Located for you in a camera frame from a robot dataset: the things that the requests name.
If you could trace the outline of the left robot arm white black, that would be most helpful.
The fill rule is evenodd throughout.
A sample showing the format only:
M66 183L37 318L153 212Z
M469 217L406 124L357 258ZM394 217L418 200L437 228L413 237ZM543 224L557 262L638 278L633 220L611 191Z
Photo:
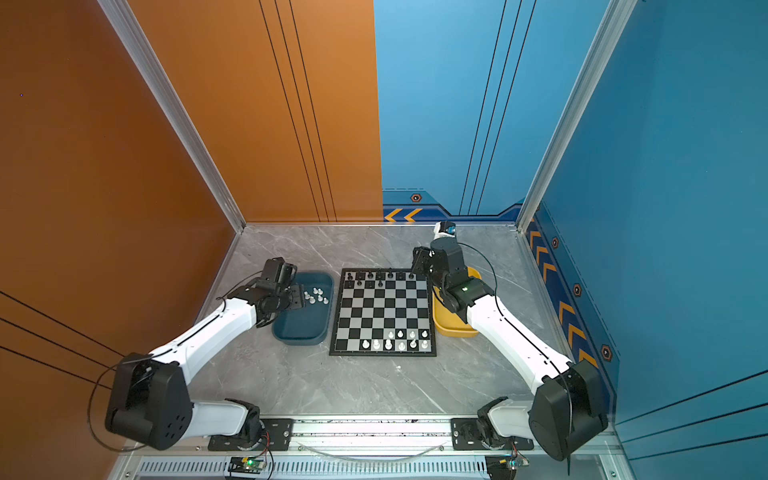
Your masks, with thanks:
M115 366L106 430L155 450L192 437L222 438L242 450L255 447L265 435L259 407L235 399L194 401L188 385L242 333L304 306L304 289L298 284L239 287L179 337L148 354L124 357Z

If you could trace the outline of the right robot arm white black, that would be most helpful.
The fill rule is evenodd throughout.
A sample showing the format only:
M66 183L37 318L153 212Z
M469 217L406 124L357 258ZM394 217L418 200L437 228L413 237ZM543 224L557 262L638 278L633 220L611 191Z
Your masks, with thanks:
M412 272L425 276L448 311L487 338L533 394L528 410L502 399L479 417L489 435L531 438L563 461L608 427L597 367L559 353L519 321L485 281L472 277L463 244L450 236L413 249Z

